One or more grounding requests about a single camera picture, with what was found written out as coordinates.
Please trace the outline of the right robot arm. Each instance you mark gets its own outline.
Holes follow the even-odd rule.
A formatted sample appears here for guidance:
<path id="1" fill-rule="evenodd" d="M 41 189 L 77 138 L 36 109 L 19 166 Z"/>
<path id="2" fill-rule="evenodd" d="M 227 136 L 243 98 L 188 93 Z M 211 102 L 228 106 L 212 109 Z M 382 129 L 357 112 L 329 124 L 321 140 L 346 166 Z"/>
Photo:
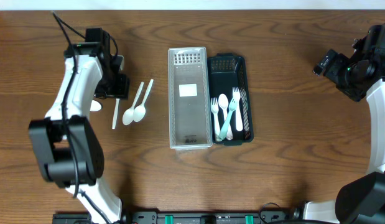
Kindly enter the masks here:
<path id="1" fill-rule="evenodd" d="M 296 208 L 289 223 L 385 223 L 385 23 L 370 27 L 352 47 L 351 57 L 330 49 L 313 72 L 353 101 L 366 99 L 371 116 L 368 169 L 342 187 L 336 199 Z"/>

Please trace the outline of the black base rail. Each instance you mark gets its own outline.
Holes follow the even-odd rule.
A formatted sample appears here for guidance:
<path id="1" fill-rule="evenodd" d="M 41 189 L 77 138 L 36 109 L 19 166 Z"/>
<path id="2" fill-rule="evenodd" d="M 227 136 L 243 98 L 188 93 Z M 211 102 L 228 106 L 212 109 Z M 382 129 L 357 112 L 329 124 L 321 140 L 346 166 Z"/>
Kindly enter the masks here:
<path id="1" fill-rule="evenodd" d="M 287 213 L 284 210 L 264 210 L 260 213 L 157 213 L 135 212 L 123 215 L 118 223 L 130 224 L 259 224 L 284 220 L 303 219 L 300 210 Z"/>

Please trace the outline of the clear plastic basket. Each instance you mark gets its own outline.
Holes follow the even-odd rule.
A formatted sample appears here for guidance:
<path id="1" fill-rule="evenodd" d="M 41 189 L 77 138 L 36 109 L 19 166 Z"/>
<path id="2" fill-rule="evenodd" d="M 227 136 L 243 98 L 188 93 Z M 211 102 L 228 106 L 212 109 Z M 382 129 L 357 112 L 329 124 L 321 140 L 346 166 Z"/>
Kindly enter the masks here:
<path id="1" fill-rule="evenodd" d="M 179 85 L 196 84 L 197 96 L 179 97 Z M 176 151 L 213 144 L 205 47 L 168 50 L 169 141 Z"/>

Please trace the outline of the white label in basket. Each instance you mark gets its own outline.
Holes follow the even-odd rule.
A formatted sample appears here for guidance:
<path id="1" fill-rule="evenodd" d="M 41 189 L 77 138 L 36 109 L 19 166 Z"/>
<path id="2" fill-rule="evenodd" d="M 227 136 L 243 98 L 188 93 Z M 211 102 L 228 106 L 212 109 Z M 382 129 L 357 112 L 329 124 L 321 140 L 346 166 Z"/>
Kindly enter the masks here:
<path id="1" fill-rule="evenodd" d="M 196 84 L 181 84 L 179 85 L 179 97 L 197 96 Z"/>

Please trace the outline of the black plastic basket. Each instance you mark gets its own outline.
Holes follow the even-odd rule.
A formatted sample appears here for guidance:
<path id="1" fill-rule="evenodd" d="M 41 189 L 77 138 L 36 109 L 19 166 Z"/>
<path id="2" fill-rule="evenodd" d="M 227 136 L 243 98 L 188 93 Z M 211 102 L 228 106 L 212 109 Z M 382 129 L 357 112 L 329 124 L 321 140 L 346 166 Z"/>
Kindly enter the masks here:
<path id="1" fill-rule="evenodd" d="M 232 140 L 214 141 L 215 144 L 225 146 L 239 146 L 254 139 L 254 129 L 251 116 L 251 105 L 248 90 L 248 76 L 246 64 L 242 56 L 224 53 L 217 54 L 207 59 L 208 83 L 210 98 L 217 98 L 222 93 L 227 99 L 232 98 L 232 88 L 239 88 L 239 108 L 243 129 L 236 129 L 236 115 L 230 121 L 230 128 L 233 132 Z"/>

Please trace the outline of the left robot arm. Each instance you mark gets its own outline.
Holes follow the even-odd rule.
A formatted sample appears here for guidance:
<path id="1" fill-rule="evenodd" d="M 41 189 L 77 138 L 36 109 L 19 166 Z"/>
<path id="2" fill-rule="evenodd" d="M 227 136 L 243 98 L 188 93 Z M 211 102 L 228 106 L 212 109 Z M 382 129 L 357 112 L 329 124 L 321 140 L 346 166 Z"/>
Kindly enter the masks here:
<path id="1" fill-rule="evenodd" d="M 73 194 L 92 223 L 121 223 L 123 205 L 103 177 L 104 154 L 90 124 L 94 98 L 126 99 L 124 58 L 111 54 L 112 37 L 86 30 L 85 41 L 64 51 L 65 74 L 44 119 L 32 120 L 29 136 L 43 179 Z"/>

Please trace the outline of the white spoon bowl up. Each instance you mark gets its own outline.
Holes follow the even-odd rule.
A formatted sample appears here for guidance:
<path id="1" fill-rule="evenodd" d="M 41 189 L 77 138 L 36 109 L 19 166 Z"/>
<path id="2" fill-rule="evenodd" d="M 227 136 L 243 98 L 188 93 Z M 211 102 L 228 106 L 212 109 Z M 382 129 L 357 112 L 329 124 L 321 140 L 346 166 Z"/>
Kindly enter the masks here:
<path id="1" fill-rule="evenodd" d="M 120 102 L 120 99 L 116 98 L 116 104 L 115 104 L 114 113 L 113 113 L 112 129 L 116 129 L 117 120 L 118 120 L 119 102 Z"/>

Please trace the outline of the pale green plastic fork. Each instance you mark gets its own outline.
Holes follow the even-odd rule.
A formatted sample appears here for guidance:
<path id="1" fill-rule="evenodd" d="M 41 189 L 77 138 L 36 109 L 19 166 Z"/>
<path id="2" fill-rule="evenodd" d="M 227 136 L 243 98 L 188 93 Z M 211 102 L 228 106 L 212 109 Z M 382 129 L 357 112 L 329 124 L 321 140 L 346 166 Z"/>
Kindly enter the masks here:
<path id="1" fill-rule="evenodd" d="M 234 98 L 232 98 L 228 106 L 228 115 L 225 119 L 225 122 L 223 123 L 223 126 L 221 127 L 221 131 L 218 136 L 220 141 L 226 138 L 228 128 L 230 126 L 231 117 L 233 112 L 236 110 L 236 108 L 237 108 L 237 101 Z"/>

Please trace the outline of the white spoon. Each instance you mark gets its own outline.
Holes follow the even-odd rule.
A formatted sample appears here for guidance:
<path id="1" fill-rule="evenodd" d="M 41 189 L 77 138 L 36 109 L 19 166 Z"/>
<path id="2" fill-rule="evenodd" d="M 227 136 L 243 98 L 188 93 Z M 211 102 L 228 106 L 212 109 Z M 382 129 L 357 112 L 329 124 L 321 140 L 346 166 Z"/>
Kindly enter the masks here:
<path id="1" fill-rule="evenodd" d="M 139 85 L 139 88 L 137 89 L 137 93 L 134 97 L 134 101 L 133 101 L 131 107 L 128 108 L 123 114 L 122 121 L 123 121 L 123 125 L 125 125 L 125 126 L 131 124 L 134 121 L 134 118 L 133 118 L 134 117 L 134 109 L 135 109 L 136 103 L 140 97 L 143 86 L 144 86 L 144 82 L 141 82 Z"/>
<path id="2" fill-rule="evenodd" d="M 146 92 L 145 92 L 145 95 L 143 97 L 143 100 L 142 100 L 142 103 L 137 106 L 134 110 L 134 114 L 133 114 L 133 120 L 134 122 L 140 122 L 146 115 L 146 101 L 148 99 L 148 96 L 149 96 L 149 93 L 151 92 L 151 88 L 153 86 L 153 82 L 154 80 L 151 79 L 149 84 L 148 84 L 148 87 L 146 89 Z"/>
<path id="3" fill-rule="evenodd" d="M 226 121 L 226 118 L 228 116 L 228 105 L 229 105 L 227 96 L 224 93 L 220 94 L 219 98 L 218 98 L 218 102 L 219 102 L 220 108 L 223 111 L 224 121 Z M 228 129 L 226 132 L 226 139 L 232 140 L 232 138 L 233 138 L 233 134 L 232 134 L 230 126 L 228 126 Z"/>
<path id="4" fill-rule="evenodd" d="M 91 102 L 90 111 L 91 112 L 97 112 L 102 109 L 102 104 L 99 101 L 93 100 Z"/>

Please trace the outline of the white fork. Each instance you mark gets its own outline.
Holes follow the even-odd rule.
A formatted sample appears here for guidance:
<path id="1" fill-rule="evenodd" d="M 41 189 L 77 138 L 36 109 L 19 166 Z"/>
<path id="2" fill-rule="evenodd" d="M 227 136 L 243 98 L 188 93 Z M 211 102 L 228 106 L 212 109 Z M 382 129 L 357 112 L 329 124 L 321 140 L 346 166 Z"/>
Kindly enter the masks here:
<path id="1" fill-rule="evenodd" d="M 238 87 L 233 87 L 233 98 L 236 100 L 236 130 L 237 131 L 242 131 L 243 130 L 243 124 L 242 124 L 242 117 L 241 117 L 241 111 L 239 107 L 239 101 L 241 99 L 241 94 L 239 92 Z"/>
<path id="2" fill-rule="evenodd" d="M 211 98 L 211 112 L 213 114 L 214 119 L 214 131 L 215 131 L 215 139 L 216 141 L 221 141 L 219 135 L 220 135 L 220 124 L 218 119 L 218 112 L 219 112 L 219 106 L 218 106 L 218 100 L 216 98 Z"/>

